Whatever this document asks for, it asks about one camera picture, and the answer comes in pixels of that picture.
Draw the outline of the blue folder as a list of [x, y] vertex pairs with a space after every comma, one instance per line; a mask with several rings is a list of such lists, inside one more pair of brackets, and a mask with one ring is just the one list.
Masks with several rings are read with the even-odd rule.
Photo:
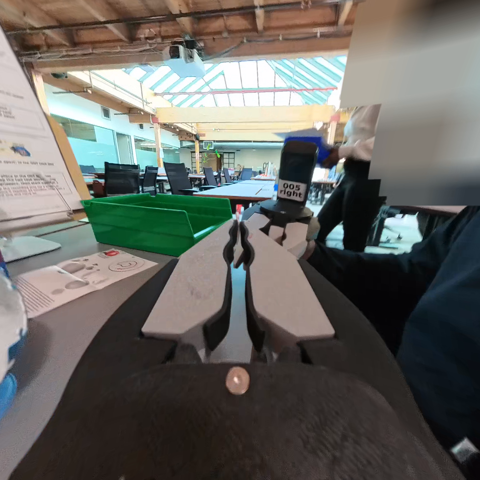
[[332, 147], [326, 142], [323, 132], [320, 129], [311, 127], [308, 129], [300, 129], [289, 132], [275, 132], [274, 135], [282, 139], [284, 143], [288, 141], [314, 143], [318, 149], [316, 166], [327, 169], [330, 168], [325, 164], [325, 160], [330, 155]]

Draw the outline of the green plastic bin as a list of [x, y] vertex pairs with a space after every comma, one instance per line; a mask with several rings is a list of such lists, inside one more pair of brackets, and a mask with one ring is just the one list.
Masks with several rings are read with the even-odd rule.
[[229, 200], [148, 193], [81, 201], [98, 243], [180, 256], [232, 219]]

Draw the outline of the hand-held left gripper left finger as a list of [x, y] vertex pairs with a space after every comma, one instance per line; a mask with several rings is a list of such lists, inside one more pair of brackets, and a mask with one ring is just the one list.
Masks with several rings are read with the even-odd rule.
[[146, 338], [214, 351], [230, 327], [231, 263], [238, 222], [230, 219], [184, 252], [151, 310]]

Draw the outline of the white display stand base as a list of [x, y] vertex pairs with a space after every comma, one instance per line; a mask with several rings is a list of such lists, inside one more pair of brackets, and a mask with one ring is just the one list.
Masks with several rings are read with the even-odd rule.
[[34, 236], [1, 238], [0, 249], [5, 263], [27, 259], [60, 249], [60, 243]]

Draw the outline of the person's dark clothing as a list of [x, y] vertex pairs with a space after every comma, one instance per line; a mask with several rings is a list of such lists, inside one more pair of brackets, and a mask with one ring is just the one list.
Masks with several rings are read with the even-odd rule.
[[398, 363], [427, 423], [450, 449], [480, 434], [480, 218], [466, 207], [418, 249], [436, 273], [406, 321]]

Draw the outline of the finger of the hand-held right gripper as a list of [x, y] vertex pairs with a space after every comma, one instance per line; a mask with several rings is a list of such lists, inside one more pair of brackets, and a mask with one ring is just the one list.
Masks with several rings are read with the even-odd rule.
[[285, 227], [270, 225], [268, 237], [287, 250], [291, 255], [300, 259], [307, 249], [308, 224], [287, 223]]
[[253, 213], [247, 220], [242, 220], [242, 235], [249, 235], [260, 231], [267, 235], [271, 226], [271, 219], [261, 213]]

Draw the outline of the clear badge holder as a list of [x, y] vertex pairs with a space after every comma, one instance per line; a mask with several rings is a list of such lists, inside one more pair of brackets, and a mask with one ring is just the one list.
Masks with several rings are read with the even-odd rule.
[[478, 472], [480, 469], [480, 451], [479, 448], [468, 438], [463, 437], [454, 444], [449, 453], [462, 471]]

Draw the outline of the person's right forearm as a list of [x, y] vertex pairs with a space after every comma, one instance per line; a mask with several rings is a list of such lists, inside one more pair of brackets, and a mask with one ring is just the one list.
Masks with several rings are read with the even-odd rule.
[[435, 271], [406, 254], [358, 253], [309, 242], [305, 259], [369, 320], [397, 355], [406, 321]]

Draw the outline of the ceiling projector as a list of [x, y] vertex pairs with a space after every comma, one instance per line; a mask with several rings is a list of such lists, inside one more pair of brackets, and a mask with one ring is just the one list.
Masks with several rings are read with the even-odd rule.
[[206, 74], [203, 60], [190, 40], [174, 42], [161, 50], [161, 58], [180, 79], [202, 78]]

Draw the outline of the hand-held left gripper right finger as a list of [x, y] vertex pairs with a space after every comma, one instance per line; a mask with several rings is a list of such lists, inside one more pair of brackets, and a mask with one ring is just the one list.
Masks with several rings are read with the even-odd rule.
[[280, 353], [335, 330], [291, 253], [260, 231], [242, 234], [247, 330], [255, 352]]

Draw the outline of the person's right hand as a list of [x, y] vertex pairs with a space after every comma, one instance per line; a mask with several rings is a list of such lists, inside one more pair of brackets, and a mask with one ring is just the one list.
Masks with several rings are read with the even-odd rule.
[[305, 239], [306, 247], [304, 249], [303, 255], [300, 257], [301, 259], [307, 260], [314, 252], [315, 246], [316, 246], [316, 239], [319, 231], [320, 231], [319, 220], [317, 217], [314, 216], [311, 218], [309, 225], [307, 227], [307, 234]]

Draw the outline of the white background table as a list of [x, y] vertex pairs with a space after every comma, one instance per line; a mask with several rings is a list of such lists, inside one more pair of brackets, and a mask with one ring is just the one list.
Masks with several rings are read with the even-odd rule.
[[238, 203], [269, 200], [275, 191], [275, 181], [251, 179], [194, 193], [198, 197], [224, 198]]

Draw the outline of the white printed leaflet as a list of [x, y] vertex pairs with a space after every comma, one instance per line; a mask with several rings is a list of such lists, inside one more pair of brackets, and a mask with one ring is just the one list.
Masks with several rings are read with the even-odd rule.
[[14, 283], [21, 293], [28, 318], [33, 319], [156, 265], [156, 262], [111, 248], [23, 273]]

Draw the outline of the black office chair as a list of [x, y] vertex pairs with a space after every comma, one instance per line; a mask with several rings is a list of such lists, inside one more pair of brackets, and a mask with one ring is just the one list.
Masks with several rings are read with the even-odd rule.
[[194, 195], [199, 192], [192, 187], [184, 163], [164, 162], [163, 165], [172, 195]]
[[136, 195], [140, 189], [138, 165], [104, 163], [104, 190], [106, 196]]

